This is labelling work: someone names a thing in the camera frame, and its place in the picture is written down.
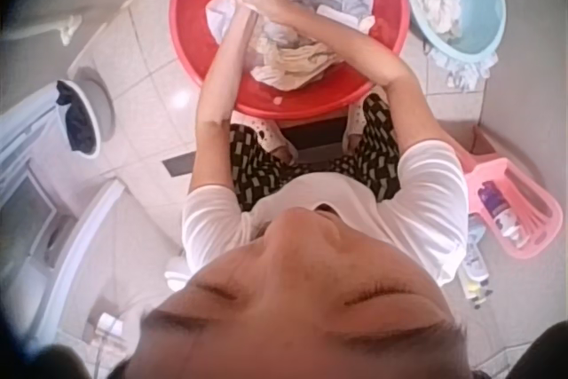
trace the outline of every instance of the sleeve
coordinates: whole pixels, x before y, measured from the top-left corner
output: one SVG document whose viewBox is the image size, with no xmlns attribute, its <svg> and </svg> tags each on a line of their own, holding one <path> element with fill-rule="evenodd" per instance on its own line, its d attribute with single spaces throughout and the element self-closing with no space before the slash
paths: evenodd
<svg viewBox="0 0 568 379">
<path fill-rule="evenodd" d="M 466 254 L 468 188 L 454 150 L 429 140 L 398 164 L 400 191 L 379 204 L 387 234 L 420 262 L 439 286 L 454 279 Z"/>
<path fill-rule="evenodd" d="M 192 273 L 250 241 L 250 217 L 224 186 L 203 186 L 185 201 L 182 242 Z"/>
</svg>

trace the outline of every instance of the black and white patterned pants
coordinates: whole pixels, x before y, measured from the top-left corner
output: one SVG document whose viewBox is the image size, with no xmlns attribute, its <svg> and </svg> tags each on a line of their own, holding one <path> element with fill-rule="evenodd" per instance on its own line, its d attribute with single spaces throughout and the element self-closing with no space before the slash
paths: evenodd
<svg viewBox="0 0 568 379">
<path fill-rule="evenodd" d="M 276 193 L 299 176 L 313 172 L 337 172 L 368 187 L 377 201 L 391 199 L 400 189 L 397 176 L 398 146 L 389 107 L 377 94 L 365 100 L 363 112 L 367 126 L 354 155 L 329 162 L 287 165 L 267 153 L 249 127 L 231 126 L 231 164 L 237 199 L 243 211 Z"/>
</svg>

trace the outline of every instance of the woman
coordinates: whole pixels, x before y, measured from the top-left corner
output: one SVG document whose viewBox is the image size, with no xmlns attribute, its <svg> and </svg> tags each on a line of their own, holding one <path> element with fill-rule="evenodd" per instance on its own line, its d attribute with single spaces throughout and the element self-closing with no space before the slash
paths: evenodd
<svg viewBox="0 0 568 379">
<path fill-rule="evenodd" d="M 467 188 L 416 77 L 380 43 L 301 5 L 239 2 L 197 113 L 183 237 L 194 276 L 144 319 L 119 371 L 470 377 L 438 287 L 465 255 Z M 354 154 L 326 170 L 288 165 L 230 124 L 258 13 L 327 44 L 386 92 L 390 110 L 369 97 Z"/>
</svg>

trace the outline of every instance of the nose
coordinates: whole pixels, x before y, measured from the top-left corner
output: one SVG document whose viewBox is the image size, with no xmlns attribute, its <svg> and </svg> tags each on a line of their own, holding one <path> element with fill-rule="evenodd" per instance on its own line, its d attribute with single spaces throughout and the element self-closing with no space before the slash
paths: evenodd
<svg viewBox="0 0 568 379">
<path fill-rule="evenodd" d="M 265 291 L 316 296 L 333 286 L 343 241 L 332 214 L 288 210 L 272 221 L 264 238 Z"/>
</svg>

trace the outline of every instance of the laundry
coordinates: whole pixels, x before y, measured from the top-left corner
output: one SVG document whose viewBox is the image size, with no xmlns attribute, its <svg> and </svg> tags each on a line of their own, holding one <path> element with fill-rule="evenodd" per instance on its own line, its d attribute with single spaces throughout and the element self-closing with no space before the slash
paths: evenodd
<svg viewBox="0 0 568 379">
<path fill-rule="evenodd" d="M 431 48 L 428 54 L 438 67 L 448 71 L 447 87 L 459 89 L 460 91 L 474 91 L 479 79 L 488 79 L 491 75 L 490 69 L 499 58 L 496 53 L 479 62 L 463 62 L 445 55 L 436 48 Z"/>
<path fill-rule="evenodd" d="M 57 104 L 59 106 L 70 105 L 65 113 L 65 125 L 71 149 L 85 154 L 92 153 L 97 141 L 83 101 L 75 90 L 64 82 L 57 82 L 57 90 L 59 92 Z"/>
<path fill-rule="evenodd" d="M 432 30 L 449 43 L 462 36 L 462 1 L 416 0 Z M 433 46 L 427 46 L 426 52 L 437 66 L 448 71 L 447 86 L 460 91 L 474 91 L 479 79 L 489 78 L 491 67 L 498 61 L 496 53 L 469 63 L 450 58 Z"/>
<path fill-rule="evenodd" d="M 462 34 L 462 0 L 416 0 L 432 30 L 451 39 Z"/>
<path fill-rule="evenodd" d="M 374 0 L 293 0 L 312 8 L 318 14 L 368 34 L 375 24 Z M 211 0 L 206 7 L 209 30 L 221 43 L 234 15 L 234 0 Z M 258 56 L 251 70 L 255 80 L 281 91 L 292 91 L 321 78 L 325 70 L 341 62 L 323 43 L 300 36 L 292 28 L 261 17 L 250 50 Z"/>
</svg>

